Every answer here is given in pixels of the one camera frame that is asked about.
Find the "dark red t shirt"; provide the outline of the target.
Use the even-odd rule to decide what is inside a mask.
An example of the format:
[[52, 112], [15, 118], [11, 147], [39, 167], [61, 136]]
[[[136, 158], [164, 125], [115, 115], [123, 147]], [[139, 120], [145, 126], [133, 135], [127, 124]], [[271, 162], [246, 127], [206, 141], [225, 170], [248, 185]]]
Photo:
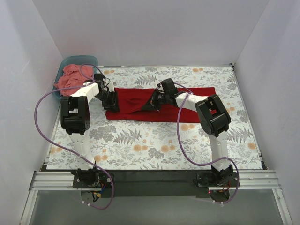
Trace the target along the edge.
[[[214, 87], [189, 88], [198, 96], [215, 94]], [[159, 111], [153, 109], [142, 111], [142, 106], [150, 99], [154, 89], [122, 89], [115, 88], [118, 94], [119, 112], [107, 110], [105, 116], [108, 120], [137, 120], [145, 122], [177, 122], [179, 108], [170, 104], [162, 105]], [[197, 112], [182, 109], [181, 123], [200, 123]]]

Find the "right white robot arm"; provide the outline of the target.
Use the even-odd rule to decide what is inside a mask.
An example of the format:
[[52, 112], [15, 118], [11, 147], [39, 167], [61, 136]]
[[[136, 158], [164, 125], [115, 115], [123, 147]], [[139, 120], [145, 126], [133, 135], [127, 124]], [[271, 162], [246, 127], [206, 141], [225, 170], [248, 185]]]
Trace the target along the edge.
[[163, 80], [154, 89], [142, 107], [144, 111], [159, 111], [163, 105], [172, 105], [180, 111], [188, 109], [197, 113], [203, 131], [208, 135], [212, 161], [207, 176], [196, 179], [197, 184], [229, 185], [233, 176], [233, 162], [228, 157], [227, 131], [231, 118], [219, 96], [198, 96], [191, 90], [179, 91], [171, 78]]

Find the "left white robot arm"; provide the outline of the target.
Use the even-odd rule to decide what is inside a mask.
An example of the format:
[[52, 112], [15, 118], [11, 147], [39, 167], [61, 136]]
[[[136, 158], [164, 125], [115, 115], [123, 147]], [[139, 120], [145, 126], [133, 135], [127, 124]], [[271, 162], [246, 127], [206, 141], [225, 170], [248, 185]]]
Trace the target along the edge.
[[69, 97], [61, 98], [60, 123], [69, 135], [74, 152], [80, 159], [79, 168], [73, 173], [90, 188], [99, 186], [101, 179], [88, 143], [91, 126], [89, 102], [97, 98], [107, 111], [119, 112], [118, 94], [114, 85], [101, 72], [94, 74], [95, 82], [80, 88]]

